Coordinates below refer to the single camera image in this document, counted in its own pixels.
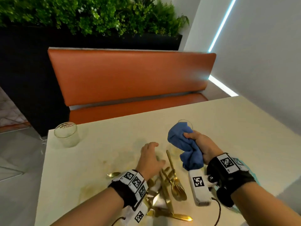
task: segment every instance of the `black planter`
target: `black planter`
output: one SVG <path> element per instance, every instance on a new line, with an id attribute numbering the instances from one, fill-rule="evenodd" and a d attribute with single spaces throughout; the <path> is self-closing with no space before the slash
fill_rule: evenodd
<path id="1" fill-rule="evenodd" d="M 182 35 L 72 35 L 69 30 L 39 27 L 0 28 L 0 87 L 31 125 L 46 136 L 49 129 L 69 120 L 49 60 L 49 47 L 174 50 Z"/>

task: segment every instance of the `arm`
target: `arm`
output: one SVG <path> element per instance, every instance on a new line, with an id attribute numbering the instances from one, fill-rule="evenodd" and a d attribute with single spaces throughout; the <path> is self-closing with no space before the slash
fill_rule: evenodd
<path id="1" fill-rule="evenodd" d="M 155 147 L 158 143 L 145 144 L 136 170 L 147 181 L 157 175 L 165 164 L 165 160 L 157 161 Z M 124 205 L 123 199 L 113 188 L 104 191 L 83 202 L 66 213 L 51 226 L 104 226 L 115 216 Z"/>
<path id="2" fill-rule="evenodd" d="M 197 131 L 184 133 L 184 136 L 196 141 L 202 151 L 205 164 L 223 154 L 223 151 L 209 137 Z M 232 193 L 231 199 L 250 226 L 301 225 L 301 217 L 296 212 L 256 182 L 249 182 L 238 188 Z"/>

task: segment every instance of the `wristband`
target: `wristband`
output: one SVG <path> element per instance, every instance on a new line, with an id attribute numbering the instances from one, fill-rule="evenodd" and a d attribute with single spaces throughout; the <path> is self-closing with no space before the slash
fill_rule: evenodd
<path id="1" fill-rule="evenodd" d="M 143 176 L 136 170 L 129 170 L 112 180 L 112 187 L 123 199 L 124 206 L 131 206 L 135 211 L 143 200 L 148 185 Z"/>
<path id="2" fill-rule="evenodd" d="M 214 157 L 208 164 L 207 174 L 210 182 L 218 182 L 218 198 L 227 207 L 234 205 L 231 194 L 247 182 L 255 182 L 249 170 L 237 159 L 227 153 Z"/>

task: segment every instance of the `black cable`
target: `black cable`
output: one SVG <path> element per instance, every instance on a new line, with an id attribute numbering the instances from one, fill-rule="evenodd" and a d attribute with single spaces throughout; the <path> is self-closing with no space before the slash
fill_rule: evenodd
<path id="1" fill-rule="evenodd" d="M 222 208 L 221 208 L 221 204 L 219 203 L 219 201 L 217 199 L 215 199 L 214 197 L 211 198 L 212 200 L 215 200 L 218 204 L 219 204 L 219 217 L 217 218 L 217 221 L 215 223 L 214 226 L 216 226 L 218 223 L 219 223 L 219 219 L 221 217 L 221 211 L 222 211 Z"/>
<path id="2" fill-rule="evenodd" d="M 116 224 L 116 222 L 117 222 L 118 220 L 120 220 L 120 219 L 125 220 L 126 218 L 125 218 L 124 216 L 119 217 L 117 220 L 114 221 L 114 223 L 113 223 L 111 226 L 113 226 L 114 224 Z"/>

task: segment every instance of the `orange leather backrest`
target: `orange leather backrest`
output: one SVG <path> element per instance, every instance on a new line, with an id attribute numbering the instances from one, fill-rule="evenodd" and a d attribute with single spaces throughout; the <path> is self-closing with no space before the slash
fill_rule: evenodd
<path id="1" fill-rule="evenodd" d="M 49 49 L 67 106 L 204 90 L 216 54 Z"/>

